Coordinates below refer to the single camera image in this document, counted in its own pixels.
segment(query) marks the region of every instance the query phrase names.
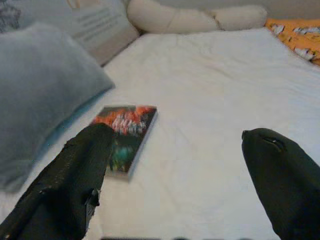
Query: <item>orange patterned fabric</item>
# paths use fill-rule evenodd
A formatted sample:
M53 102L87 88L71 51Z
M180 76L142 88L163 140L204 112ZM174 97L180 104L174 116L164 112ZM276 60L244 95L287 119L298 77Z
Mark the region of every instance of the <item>orange patterned fabric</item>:
M265 26L300 57L320 66L320 19L272 19Z

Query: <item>mattress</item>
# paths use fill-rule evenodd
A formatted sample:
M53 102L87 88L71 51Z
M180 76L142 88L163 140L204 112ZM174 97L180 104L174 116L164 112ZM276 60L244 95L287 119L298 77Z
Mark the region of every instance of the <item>mattress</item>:
M0 221L103 106L155 105L159 115L132 180L105 179L85 239L279 239L255 192L241 135L273 129L320 164L319 67L262 28L147 34L104 69L116 88L50 137L19 193L0 193Z

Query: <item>book cover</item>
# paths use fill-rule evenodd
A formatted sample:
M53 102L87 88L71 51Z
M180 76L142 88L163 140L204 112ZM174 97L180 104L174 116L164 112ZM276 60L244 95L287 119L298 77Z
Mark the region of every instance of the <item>book cover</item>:
M104 123L115 132L106 176L131 177L156 116L154 106L115 106L95 117L91 124Z

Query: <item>wall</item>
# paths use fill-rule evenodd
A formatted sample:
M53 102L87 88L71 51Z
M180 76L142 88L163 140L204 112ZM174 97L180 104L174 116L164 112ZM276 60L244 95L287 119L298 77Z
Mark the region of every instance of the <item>wall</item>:
M320 19L320 0L157 0L164 5L183 8L223 8L260 4L273 18Z

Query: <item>beige cushion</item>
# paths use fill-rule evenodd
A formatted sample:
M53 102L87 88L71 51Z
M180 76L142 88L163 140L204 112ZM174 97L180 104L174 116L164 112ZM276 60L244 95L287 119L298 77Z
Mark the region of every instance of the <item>beige cushion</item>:
M214 9L210 11L219 27L226 31L262 28L267 21L267 11L263 6L246 5Z
M150 33L187 34L219 29L203 11L164 6L154 0L131 0L127 15L133 25Z

